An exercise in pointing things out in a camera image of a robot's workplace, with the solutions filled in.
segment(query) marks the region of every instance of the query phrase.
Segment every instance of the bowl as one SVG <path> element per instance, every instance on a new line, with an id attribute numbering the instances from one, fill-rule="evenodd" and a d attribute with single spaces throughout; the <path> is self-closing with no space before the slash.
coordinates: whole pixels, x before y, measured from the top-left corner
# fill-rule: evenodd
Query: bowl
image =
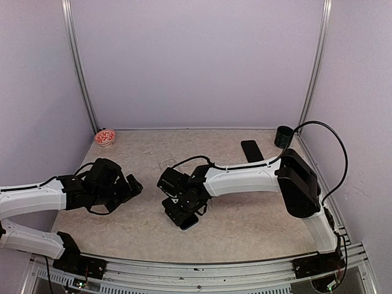
<path id="1" fill-rule="evenodd" d="M 109 147 L 115 139 L 116 132 L 111 129 L 101 130 L 94 137 L 94 141 L 101 147 Z"/>

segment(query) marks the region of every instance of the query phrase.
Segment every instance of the white wall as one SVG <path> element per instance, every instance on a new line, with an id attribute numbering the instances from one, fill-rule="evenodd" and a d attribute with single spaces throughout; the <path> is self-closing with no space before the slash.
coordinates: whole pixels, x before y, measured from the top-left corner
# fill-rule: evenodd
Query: white wall
<path id="1" fill-rule="evenodd" d="M 349 177 L 334 197 L 353 241 L 365 246 L 381 293 L 392 285 L 391 15 L 391 1 L 334 2 L 309 118 L 330 124 L 347 146 Z M 333 187 L 344 168 L 338 143 L 318 127 L 304 136 Z"/>
<path id="2" fill-rule="evenodd" d="M 0 7 L 0 186 L 73 173 L 92 142 L 92 131 L 61 2 L 1 0 Z M 14 220 L 47 230 L 55 215 Z M 18 293 L 29 254 L 0 249 L 0 261 L 0 293 Z"/>
<path id="3" fill-rule="evenodd" d="M 276 127 L 300 117 L 323 1 L 72 1 L 100 127 Z"/>

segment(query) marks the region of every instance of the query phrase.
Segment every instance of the beige tabletop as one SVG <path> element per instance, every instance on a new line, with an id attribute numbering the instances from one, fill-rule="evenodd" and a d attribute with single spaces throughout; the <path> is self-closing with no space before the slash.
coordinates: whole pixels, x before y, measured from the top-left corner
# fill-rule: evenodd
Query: beige tabletop
<path id="1" fill-rule="evenodd" d="M 209 201 L 199 223 L 182 231 L 166 216 L 156 187 L 169 165 L 206 155 L 217 165 L 246 163 L 242 140 L 255 140 L 265 159 L 276 156 L 272 130 L 136 130 L 117 132 L 115 143 L 92 144 L 84 162 L 111 159 L 132 173 L 143 192 L 108 216 L 84 208 L 59 212 L 53 231 L 70 233 L 82 252 L 155 262 L 220 263 L 281 258 L 315 251 L 309 231 L 286 212 L 281 194 L 231 194 Z M 296 141 L 292 148 L 303 153 Z M 188 174 L 203 160 L 180 170 Z"/>

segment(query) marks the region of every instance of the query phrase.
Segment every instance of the metal corner post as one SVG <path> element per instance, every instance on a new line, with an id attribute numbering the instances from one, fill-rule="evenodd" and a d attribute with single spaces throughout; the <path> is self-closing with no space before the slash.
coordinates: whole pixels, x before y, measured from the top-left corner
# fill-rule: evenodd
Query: metal corner post
<path id="1" fill-rule="evenodd" d="M 83 97 L 83 103 L 86 107 L 88 119 L 90 122 L 90 126 L 92 131 L 96 134 L 99 131 L 99 126 L 96 118 L 96 114 L 94 113 L 94 109 L 92 107 L 91 99 L 88 94 L 85 75 L 83 73 L 83 69 L 81 67 L 80 56 L 78 51 L 78 44 L 75 33 L 74 20 L 72 18 L 72 8 L 70 0 L 61 0 L 62 4 L 62 12 L 64 15 L 64 21 L 66 23 L 66 30 L 68 35 L 68 42 L 71 49 L 71 55 L 73 60 L 73 66 L 76 71 L 76 75 L 78 78 L 81 95 Z"/>
<path id="2" fill-rule="evenodd" d="M 319 77 L 319 73 L 322 65 L 326 35 L 328 33 L 328 27 L 330 25 L 331 9 L 332 9 L 332 0 L 324 0 L 322 21 L 320 26 L 320 32 L 318 35 L 317 49 L 314 58 L 311 79 L 307 87 L 306 99 L 305 99 L 304 107 L 302 109 L 300 122 L 298 124 L 304 123 L 307 120 L 307 117 L 309 116 L 309 110 L 311 109 L 314 91 L 316 88 L 317 79 Z"/>

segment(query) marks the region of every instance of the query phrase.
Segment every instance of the table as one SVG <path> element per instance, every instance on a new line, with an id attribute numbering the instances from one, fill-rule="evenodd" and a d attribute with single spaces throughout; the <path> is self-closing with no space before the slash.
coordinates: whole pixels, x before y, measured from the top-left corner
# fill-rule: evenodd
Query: table
<path id="1" fill-rule="evenodd" d="M 176 227 L 161 205 L 166 196 L 156 184 L 166 166 L 199 154 L 217 165 L 245 163 L 242 140 L 255 140 L 267 159 L 281 152 L 273 145 L 274 134 L 273 130 L 119 131 L 108 148 L 93 143 L 83 163 L 111 159 L 125 175 L 135 175 L 143 192 L 108 216 L 89 214 L 84 208 L 61 211 L 53 231 L 70 233 L 85 253 L 151 262 L 235 263 L 313 252 L 309 231 L 286 212 L 278 193 L 214 198 L 199 223 L 187 231 Z M 303 156 L 298 142 L 292 148 Z M 193 160 L 180 170 L 189 174 L 200 164 L 205 162 Z"/>

